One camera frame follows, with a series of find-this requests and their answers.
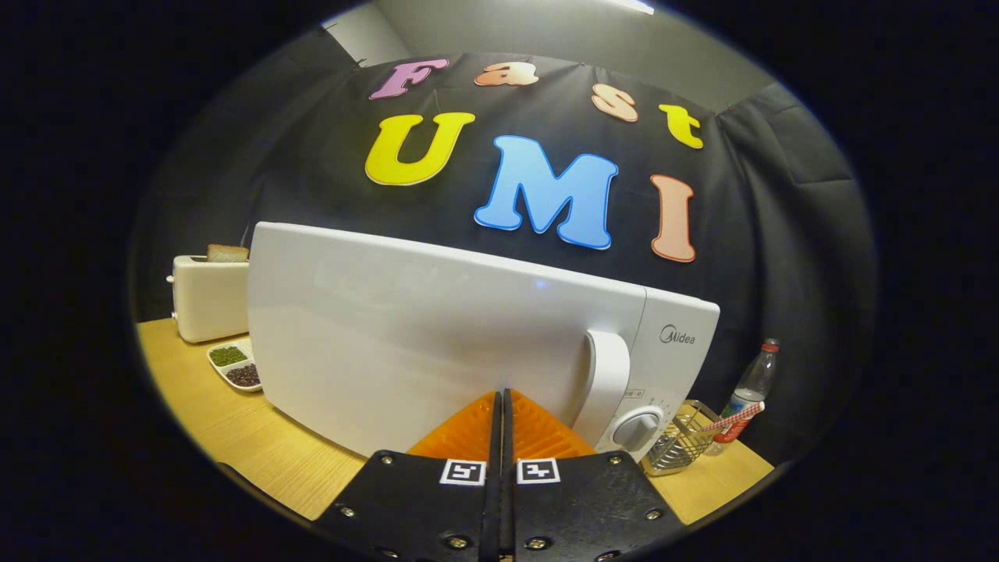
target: blue letter m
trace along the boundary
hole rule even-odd
[[[476,222],[515,230],[523,221],[514,210],[517,193],[522,192],[534,232],[547,230],[568,204],[568,218],[558,225],[558,236],[570,244],[596,250],[610,246],[607,194],[611,178],[617,175],[616,164],[592,154],[580,154],[556,178],[537,141],[503,135],[493,144],[502,153],[499,172],[490,202],[476,210]]]

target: wire basket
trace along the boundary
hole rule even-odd
[[[718,421],[718,414],[697,400],[684,400],[673,421],[666,426],[652,448],[641,459],[641,467],[649,476],[675,474],[690,466],[711,444],[711,437],[723,427],[709,431],[699,431],[701,427]]]

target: bread slice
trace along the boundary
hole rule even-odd
[[[210,262],[243,262],[248,261],[250,249],[242,246],[208,245],[208,261]]]

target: orange gripper pad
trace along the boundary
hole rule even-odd
[[[533,400],[510,389],[513,398],[513,462],[595,455],[581,437]]]
[[[489,392],[448,418],[409,451],[438,459],[489,461],[493,400]],[[513,461],[595,455],[585,441],[533,400],[510,389],[513,399]]]
[[[493,400],[488,392],[427,434],[407,453],[436,459],[489,461]]]

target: wooden tabletop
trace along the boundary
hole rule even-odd
[[[206,350],[246,335],[193,345],[167,318],[139,324],[139,337],[160,392],[191,438],[302,516],[319,517],[367,460],[288,417],[263,392],[241,392],[222,380]],[[701,455],[682,472],[650,480],[680,521],[690,524],[771,470],[735,441],[717,457]]]

